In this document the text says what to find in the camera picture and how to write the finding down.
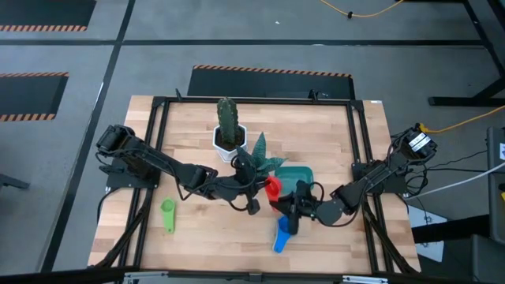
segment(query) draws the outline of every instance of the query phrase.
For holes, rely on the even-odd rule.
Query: white cable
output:
[[[499,164],[498,166],[495,166],[494,168],[492,168],[492,169],[488,170],[487,172],[484,172],[484,173],[482,173],[482,174],[478,174],[478,175],[477,175],[477,176],[475,176],[475,177],[471,177],[471,178],[466,179],[466,180],[464,180],[464,181],[456,182],[456,183],[454,183],[454,184],[452,184],[452,185],[446,185],[446,186],[441,187],[441,188],[439,188],[439,189],[433,189],[433,190],[430,190],[430,191],[425,192],[425,193],[421,193],[421,194],[416,195],[416,196],[407,197],[407,198],[405,198],[405,200],[411,200],[411,199],[413,199],[413,198],[418,198],[418,197],[421,197],[421,196],[425,196],[425,195],[428,195],[428,194],[431,194],[431,193],[438,192],[438,191],[440,191],[440,190],[449,189],[449,188],[451,188],[451,187],[453,187],[453,186],[456,186],[456,185],[462,185],[462,184],[465,184],[465,183],[467,183],[467,182],[470,182],[470,181],[476,180],[476,179],[478,179],[478,178],[482,178],[483,176],[488,175],[488,174],[490,174],[490,173],[494,172],[495,170],[498,170],[498,169],[499,169],[499,168],[501,168],[502,166],[505,166],[505,163]]]

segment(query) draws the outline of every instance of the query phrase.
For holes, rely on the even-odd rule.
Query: green measuring spoon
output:
[[[163,225],[168,233],[173,234],[175,231],[175,202],[167,198],[161,203],[161,211],[163,213]]]

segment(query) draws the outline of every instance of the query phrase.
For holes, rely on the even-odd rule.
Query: white hexagonal pot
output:
[[[238,126],[244,130],[244,143],[240,147],[247,151],[247,128],[240,124]],[[215,150],[217,150],[221,159],[223,159],[223,162],[229,163],[231,162],[231,159],[237,155],[237,150],[227,151],[226,149],[221,148],[215,143],[215,134],[217,133],[218,129],[219,125],[214,128],[214,132],[212,134],[213,135],[212,145],[214,146]]]

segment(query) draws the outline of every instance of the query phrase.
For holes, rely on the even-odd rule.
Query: orange striped tape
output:
[[[43,72],[43,73],[0,73],[0,77],[42,77],[42,76],[65,76],[68,72]]]
[[[84,32],[80,25],[0,25],[0,32]]]
[[[3,121],[41,121],[53,120],[56,114],[1,114],[0,122]]]
[[[271,68],[232,67],[232,66],[218,66],[218,65],[195,65],[193,67],[193,69],[249,71],[249,72],[263,72],[263,73],[285,73],[285,74],[301,74],[301,75],[316,75],[316,76],[348,77],[351,79],[353,78],[350,74],[345,74],[345,73],[300,71],[300,70],[271,69]]]

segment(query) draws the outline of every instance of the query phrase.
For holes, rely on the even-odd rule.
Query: red object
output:
[[[269,201],[277,201],[279,200],[279,196],[281,195],[282,183],[276,177],[268,177],[265,181],[267,185],[265,185],[265,190],[267,191],[267,196]]]

